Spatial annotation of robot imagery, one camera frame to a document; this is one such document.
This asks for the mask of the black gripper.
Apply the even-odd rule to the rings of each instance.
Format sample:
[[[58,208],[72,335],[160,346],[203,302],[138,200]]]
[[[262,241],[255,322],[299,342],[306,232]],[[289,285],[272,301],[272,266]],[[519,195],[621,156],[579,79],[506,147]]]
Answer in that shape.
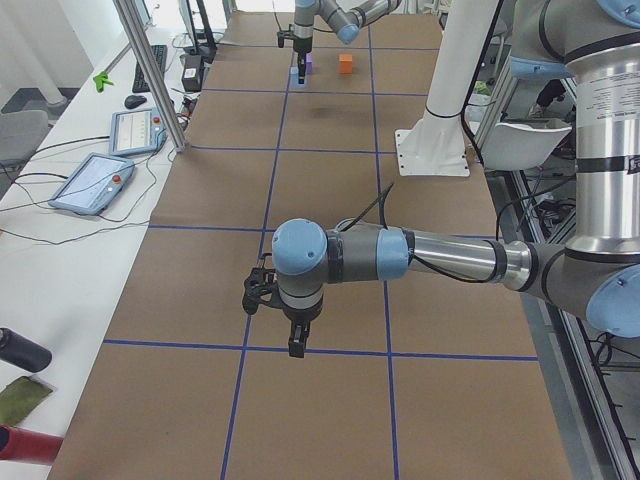
[[[306,55],[312,52],[312,45],[313,45],[312,37],[306,37],[306,38],[296,37],[293,40],[293,48],[296,54],[298,55],[297,56],[297,69],[298,69],[297,83],[298,84],[304,84],[306,81],[305,60],[306,60]]]
[[[292,308],[285,305],[283,312],[291,322],[288,339],[288,352],[292,358],[304,358],[311,322],[322,312],[323,303],[317,302],[305,309]]]

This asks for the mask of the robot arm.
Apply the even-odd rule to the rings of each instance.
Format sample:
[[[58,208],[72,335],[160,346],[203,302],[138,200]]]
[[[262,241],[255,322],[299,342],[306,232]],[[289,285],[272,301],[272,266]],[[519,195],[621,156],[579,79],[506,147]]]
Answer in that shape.
[[[297,55],[299,85],[306,80],[306,57],[312,52],[315,17],[320,16],[343,44],[351,43],[365,26],[395,11],[396,0],[364,1],[349,10],[343,10],[336,1],[304,0],[295,2],[294,21],[286,31],[278,33],[278,46],[290,39]]]

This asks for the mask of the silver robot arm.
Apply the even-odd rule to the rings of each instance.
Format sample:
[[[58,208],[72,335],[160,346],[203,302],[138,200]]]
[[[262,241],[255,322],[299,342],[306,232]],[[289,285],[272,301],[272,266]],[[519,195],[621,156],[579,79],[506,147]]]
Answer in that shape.
[[[272,239],[272,298],[302,357],[327,284],[424,270],[501,283],[617,337],[639,333],[639,5],[520,1],[513,61],[576,82],[576,225],[563,245],[472,240],[359,219],[326,230],[307,219]]]

